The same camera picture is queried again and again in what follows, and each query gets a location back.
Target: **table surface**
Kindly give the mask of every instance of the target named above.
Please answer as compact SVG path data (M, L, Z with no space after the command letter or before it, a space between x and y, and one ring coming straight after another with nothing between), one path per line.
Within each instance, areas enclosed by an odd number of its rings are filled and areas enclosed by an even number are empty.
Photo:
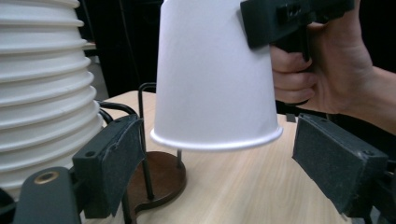
M149 139L155 94L145 92L143 96L148 151L176 155L175 150L160 147ZM136 91L108 101L138 111ZM113 118L125 115L107 111ZM263 147L217 153L183 151L186 188L170 203L141 212L137 223L350 223L349 218L337 213L315 182L291 158L296 123L286 122L283 115L278 115L278 122L284 128L282 136ZM88 223L122 223L122 214Z

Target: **white paper cup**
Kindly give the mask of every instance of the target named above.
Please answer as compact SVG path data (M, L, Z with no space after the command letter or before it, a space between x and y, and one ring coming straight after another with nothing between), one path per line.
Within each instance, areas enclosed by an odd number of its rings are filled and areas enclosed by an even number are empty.
M0 52L24 53L84 45L77 27L0 26Z
M1 107L0 130L59 118L88 104L95 95L95 88L88 86L48 100Z
M71 49L20 54L0 52L0 83L58 76L86 68L91 61L81 47L78 44Z
M97 117L95 117L95 119L92 120L92 122L87 124L87 126L89 126L93 130L98 131L98 128L100 129L98 124L102 123L102 121L102 118L98 115ZM76 154L82 146L84 146L91 140L89 138L89 135L80 135L81 138L84 138L84 136L86 136L85 142L81 146L75 145L74 148L72 148L65 154L61 154L59 157L54 157L51 160L41 160L40 162L36 162L35 165L24 166L21 169L13 169L5 172L0 171L0 188L3 188L7 192L13 192L14 198L17 198L21 189L21 185L28 176L43 169L54 166L71 168L73 164L71 159L74 154Z
M53 77L0 83L0 107L46 100L89 86L93 74L85 68Z
M88 105L56 119L0 130L0 152L35 146L76 132L98 112L98 107L89 102Z
M79 1L2 0L0 25L47 24L81 26L74 8Z
M167 0L152 139L170 148L257 147L282 134L269 47L252 50L240 0Z
M77 130L61 137L31 147L0 152L0 172L21 169L60 157L77 147L82 147L101 130L97 113Z

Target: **dark wooden base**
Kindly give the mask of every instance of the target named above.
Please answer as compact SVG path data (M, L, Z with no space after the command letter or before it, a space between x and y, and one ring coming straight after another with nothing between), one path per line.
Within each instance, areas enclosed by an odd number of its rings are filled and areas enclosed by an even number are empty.
M177 157L165 152L147 153L153 199L148 198L143 166L140 164L127 189L130 215L136 223L137 214L142 210L158 207L174 199L186 187L186 168Z

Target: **cup stack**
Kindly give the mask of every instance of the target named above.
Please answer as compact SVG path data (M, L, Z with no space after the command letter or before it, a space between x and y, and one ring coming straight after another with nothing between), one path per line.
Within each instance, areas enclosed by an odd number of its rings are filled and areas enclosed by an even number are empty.
M77 0L0 0L0 188L72 166L103 124L74 8Z

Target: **wire stand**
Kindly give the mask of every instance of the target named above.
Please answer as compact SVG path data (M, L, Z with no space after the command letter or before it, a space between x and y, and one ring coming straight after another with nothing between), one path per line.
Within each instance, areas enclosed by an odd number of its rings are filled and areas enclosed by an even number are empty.
M143 120L143 91L155 87L156 83L145 83L139 88L139 117ZM171 201L183 191L187 183L186 168L181 161L181 150L177 151L177 156L161 151L147 152L144 122L141 127L141 142L146 159L135 170L127 189L130 214L134 223L140 211ZM145 170L149 170L149 177L145 176L147 174ZM148 189L147 179L150 180L152 189Z

